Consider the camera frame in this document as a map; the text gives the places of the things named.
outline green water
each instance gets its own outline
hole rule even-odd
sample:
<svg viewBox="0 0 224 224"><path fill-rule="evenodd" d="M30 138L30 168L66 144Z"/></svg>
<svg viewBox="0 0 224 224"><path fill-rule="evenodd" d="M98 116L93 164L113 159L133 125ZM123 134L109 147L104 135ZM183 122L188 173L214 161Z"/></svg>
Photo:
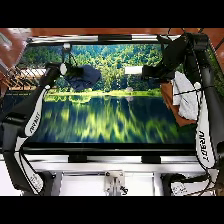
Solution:
<svg viewBox="0 0 224 224"><path fill-rule="evenodd" d="M161 97L49 95L31 141L193 143L194 129L179 129Z"/></svg>

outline orange cloth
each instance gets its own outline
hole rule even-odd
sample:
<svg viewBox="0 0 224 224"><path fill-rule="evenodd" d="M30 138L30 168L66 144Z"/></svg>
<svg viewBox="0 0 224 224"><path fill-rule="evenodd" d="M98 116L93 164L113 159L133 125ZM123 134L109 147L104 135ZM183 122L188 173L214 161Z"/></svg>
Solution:
<svg viewBox="0 0 224 224"><path fill-rule="evenodd" d="M180 127L188 125L188 124L195 124L195 120L188 120L186 118L181 117L178 114L179 107L178 105L173 105L173 86L171 83L162 83L161 84L161 93L165 104L168 109L171 109L173 115L176 119L176 122L179 124Z"/></svg>

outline white cloth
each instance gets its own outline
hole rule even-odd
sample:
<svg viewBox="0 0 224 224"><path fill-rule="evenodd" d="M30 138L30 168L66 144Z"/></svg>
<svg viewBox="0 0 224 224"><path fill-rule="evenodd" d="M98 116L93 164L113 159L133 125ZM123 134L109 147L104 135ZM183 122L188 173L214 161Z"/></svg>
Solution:
<svg viewBox="0 0 224 224"><path fill-rule="evenodd" d="M175 72L175 78L172 80L173 105L180 105L178 114L188 120L197 120L199 102L198 99L200 98L200 92L196 93L195 91L190 93L183 93L180 95L175 94L200 89L200 86L198 84L200 85L200 83L197 83L195 85L195 88L187 79L187 77L178 71Z"/></svg>

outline lake image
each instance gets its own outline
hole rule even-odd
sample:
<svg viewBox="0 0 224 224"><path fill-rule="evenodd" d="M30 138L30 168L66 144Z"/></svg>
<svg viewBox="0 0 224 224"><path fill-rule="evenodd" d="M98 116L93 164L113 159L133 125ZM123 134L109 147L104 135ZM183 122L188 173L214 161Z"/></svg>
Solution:
<svg viewBox="0 0 224 224"><path fill-rule="evenodd" d="M39 128L29 141L194 143L195 126L177 125L161 96L160 84L125 74L127 66L155 66L162 58L159 44L73 45L71 53L75 59L71 63L91 65L102 77L82 91L59 78L44 98ZM46 62L61 61L62 46L36 46L25 50L20 63L41 69ZM25 91L14 92L8 91L8 104L27 97Z"/></svg>

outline wooden floor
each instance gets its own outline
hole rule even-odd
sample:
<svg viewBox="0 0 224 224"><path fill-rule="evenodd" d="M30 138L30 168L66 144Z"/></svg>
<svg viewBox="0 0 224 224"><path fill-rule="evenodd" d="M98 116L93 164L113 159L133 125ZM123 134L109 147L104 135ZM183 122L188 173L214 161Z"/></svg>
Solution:
<svg viewBox="0 0 224 224"><path fill-rule="evenodd" d="M0 59L11 68L21 56L25 45L24 41L30 36L55 36L55 35L84 35L84 34L167 34L169 28L0 28L12 43L7 46L0 42ZM185 28L187 32L199 31L199 28ZM172 28L170 34L179 35L181 28ZM214 47L224 37L224 28L205 28L206 33ZM224 68L224 44L217 51L219 62Z"/></svg>

